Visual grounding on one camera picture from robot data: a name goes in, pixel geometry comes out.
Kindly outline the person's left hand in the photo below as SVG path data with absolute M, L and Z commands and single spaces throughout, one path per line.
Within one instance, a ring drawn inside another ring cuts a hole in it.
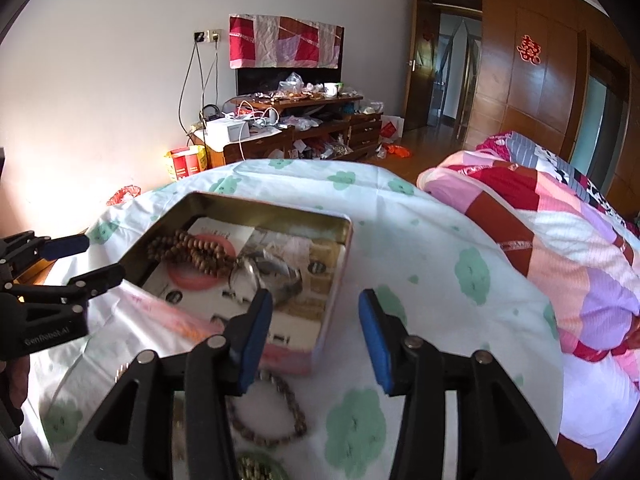
M 29 356 L 1 362 L 1 406 L 15 428 L 24 422 L 22 405 L 28 395 Z

